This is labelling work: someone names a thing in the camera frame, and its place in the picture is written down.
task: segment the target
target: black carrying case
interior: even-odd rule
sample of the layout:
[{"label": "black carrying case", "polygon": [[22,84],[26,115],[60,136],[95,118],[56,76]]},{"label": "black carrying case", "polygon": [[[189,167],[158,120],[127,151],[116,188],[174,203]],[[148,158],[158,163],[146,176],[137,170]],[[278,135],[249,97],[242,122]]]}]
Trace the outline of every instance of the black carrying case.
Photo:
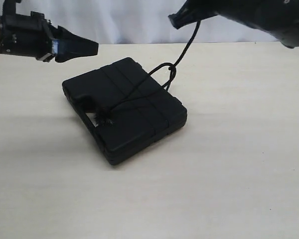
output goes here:
[{"label": "black carrying case", "polygon": [[62,83],[64,94],[111,165],[126,159],[182,128],[187,109],[152,77],[112,111],[112,124],[95,125],[88,117],[95,106],[110,107],[121,101],[146,77],[142,66],[125,58]]}]

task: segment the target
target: white background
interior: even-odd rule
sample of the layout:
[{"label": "white background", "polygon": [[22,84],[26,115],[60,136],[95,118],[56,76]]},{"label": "white background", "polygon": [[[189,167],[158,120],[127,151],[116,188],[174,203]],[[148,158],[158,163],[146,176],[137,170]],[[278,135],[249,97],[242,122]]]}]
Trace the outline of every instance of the white background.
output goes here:
[{"label": "white background", "polygon": [[[0,1],[0,13],[3,0]],[[185,0],[23,0],[17,10],[44,13],[61,25],[101,44],[185,43],[194,25],[176,30],[168,15]],[[215,17],[203,21],[196,42],[272,41],[271,36],[238,23]]]}]

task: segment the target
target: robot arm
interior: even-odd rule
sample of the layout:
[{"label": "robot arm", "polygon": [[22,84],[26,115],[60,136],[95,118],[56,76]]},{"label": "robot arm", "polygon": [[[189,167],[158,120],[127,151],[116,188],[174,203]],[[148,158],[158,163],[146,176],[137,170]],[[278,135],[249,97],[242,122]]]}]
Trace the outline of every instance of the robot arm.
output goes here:
[{"label": "robot arm", "polygon": [[179,29],[217,15],[267,32],[288,48],[299,47],[299,0],[187,0],[169,19]]},{"label": "robot arm", "polygon": [[0,54],[34,57],[42,62],[55,59],[62,63],[77,57],[98,54],[99,44],[57,28],[44,14],[31,12],[30,16],[16,13],[16,3],[5,0],[0,16]]}]

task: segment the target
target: white wall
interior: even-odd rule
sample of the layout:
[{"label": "white wall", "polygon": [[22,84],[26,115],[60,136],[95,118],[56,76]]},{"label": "white wall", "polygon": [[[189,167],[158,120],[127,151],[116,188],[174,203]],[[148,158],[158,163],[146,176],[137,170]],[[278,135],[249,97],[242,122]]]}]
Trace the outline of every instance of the white wall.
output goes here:
[{"label": "white wall", "polygon": [[[0,1],[0,13],[3,0]],[[185,0],[23,0],[18,12],[42,12],[53,25],[106,43],[187,42],[194,25],[174,29],[167,16]],[[196,42],[272,41],[271,36],[215,17],[202,22]]]}]

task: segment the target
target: table surface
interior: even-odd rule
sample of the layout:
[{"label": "table surface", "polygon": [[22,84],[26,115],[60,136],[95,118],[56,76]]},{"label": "table surface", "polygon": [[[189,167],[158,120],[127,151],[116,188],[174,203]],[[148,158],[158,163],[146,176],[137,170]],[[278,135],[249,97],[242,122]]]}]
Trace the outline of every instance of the table surface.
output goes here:
[{"label": "table surface", "polygon": [[187,125],[116,168],[63,95],[66,79],[127,56],[149,71],[183,47],[0,56],[0,239],[299,239],[299,48],[193,44],[170,88]]}]

